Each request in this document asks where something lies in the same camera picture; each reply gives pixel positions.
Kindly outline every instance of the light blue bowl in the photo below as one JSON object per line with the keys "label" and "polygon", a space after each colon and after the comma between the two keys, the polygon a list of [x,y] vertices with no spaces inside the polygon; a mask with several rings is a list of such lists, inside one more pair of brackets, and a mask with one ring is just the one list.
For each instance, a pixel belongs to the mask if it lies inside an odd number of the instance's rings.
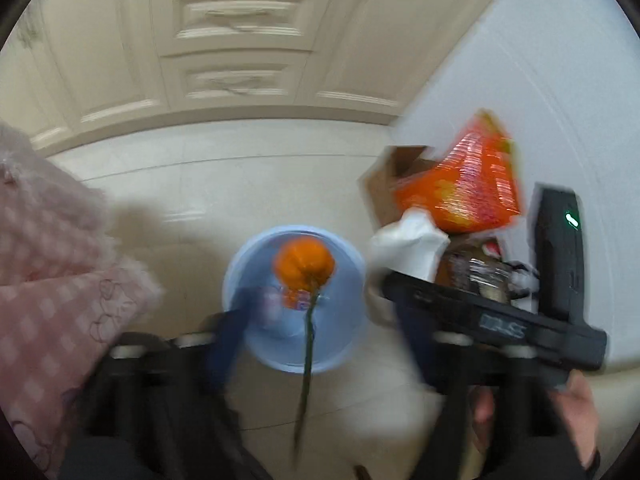
{"label": "light blue bowl", "polygon": [[246,342],[261,362],[301,374],[305,362],[305,312],[291,310],[279,301],[280,283],[273,274],[273,259],[291,238],[310,235],[320,238],[335,259],[335,271],[322,288],[314,325],[313,372],[340,365],[348,356],[364,326],[366,310],[362,289],[365,265],[360,253],[342,238],[305,225],[276,227],[249,240],[226,270],[222,300],[229,310],[238,288],[259,288],[264,303],[255,309],[246,331]]}

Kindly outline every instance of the pink blanket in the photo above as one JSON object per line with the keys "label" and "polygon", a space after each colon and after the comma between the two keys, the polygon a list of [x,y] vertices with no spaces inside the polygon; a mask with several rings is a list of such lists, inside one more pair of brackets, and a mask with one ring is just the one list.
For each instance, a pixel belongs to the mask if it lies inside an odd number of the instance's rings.
{"label": "pink blanket", "polygon": [[0,123],[0,408],[55,478],[62,421],[109,345],[161,288],[117,257],[104,197]]}

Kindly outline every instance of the cardboard box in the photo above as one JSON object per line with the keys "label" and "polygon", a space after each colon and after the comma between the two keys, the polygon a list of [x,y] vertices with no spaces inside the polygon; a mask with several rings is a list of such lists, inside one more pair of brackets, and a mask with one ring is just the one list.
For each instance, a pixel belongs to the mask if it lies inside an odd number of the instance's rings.
{"label": "cardboard box", "polygon": [[388,146],[360,178],[364,200],[376,229],[402,217],[394,198],[394,187],[401,178],[433,168],[438,162],[424,158],[430,151],[429,146]]}

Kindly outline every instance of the snack package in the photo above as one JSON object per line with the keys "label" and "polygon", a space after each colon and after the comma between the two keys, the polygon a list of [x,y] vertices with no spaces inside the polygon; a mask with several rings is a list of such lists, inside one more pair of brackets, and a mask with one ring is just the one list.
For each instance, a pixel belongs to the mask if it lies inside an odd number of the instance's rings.
{"label": "snack package", "polygon": [[520,214],[513,143],[497,118],[480,110],[441,163],[398,181],[394,194],[401,211],[427,209],[450,234],[505,226]]}

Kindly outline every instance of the white floor tile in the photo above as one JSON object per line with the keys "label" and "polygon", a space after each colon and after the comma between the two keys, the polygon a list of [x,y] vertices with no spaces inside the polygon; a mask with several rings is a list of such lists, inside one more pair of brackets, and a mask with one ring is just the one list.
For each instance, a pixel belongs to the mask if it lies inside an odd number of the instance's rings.
{"label": "white floor tile", "polygon": [[184,161],[243,156],[373,155],[390,143],[388,126],[315,120],[246,120],[177,126]]}
{"label": "white floor tile", "polygon": [[212,240],[199,246],[183,244],[179,273],[184,288],[189,331],[197,330],[205,318],[222,312],[222,280],[229,254],[223,254]]}
{"label": "white floor tile", "polygon": [[185,164],[187,243],[234,254],[250,237],[283,224],[328,229],[363,251],[373,234],[358,178],[371,156],[286,156]]}
{"label": "white floor tile", "polygon": [[81,180],[182,161],[184,139],[173,130],[149,130],[100,140],[49,157]]}
{"label": "white floor tile", "polygon": [[112,201],[110,234],[124,249],[177,244],[180,241],[180,166],[165,166],[88,181]]}
{"label": "white floor tile", "polygon": [[362,351],[385,366],[407,371],[419,382],[419,372],[410,350],[396,328],[369,324],[369,335],[361,342]]}
{"label": "white floor tile", "polygon": [[127,254],[144,263],[164,288],[160,307],[130,326],[129,330],[149,332],[164,338],[190,332],[181,273],[183,248],[179,245],[156,246],[129,250]]}
{"label": "white floor tile", "polygon": [[365,466],[374,480],[408,478],[440,405],[438,396],[411,386],[338,412],[307,420],[300,464],[292,466],[293,424],[245,431],[248,449],[278,480],[353,480]]}

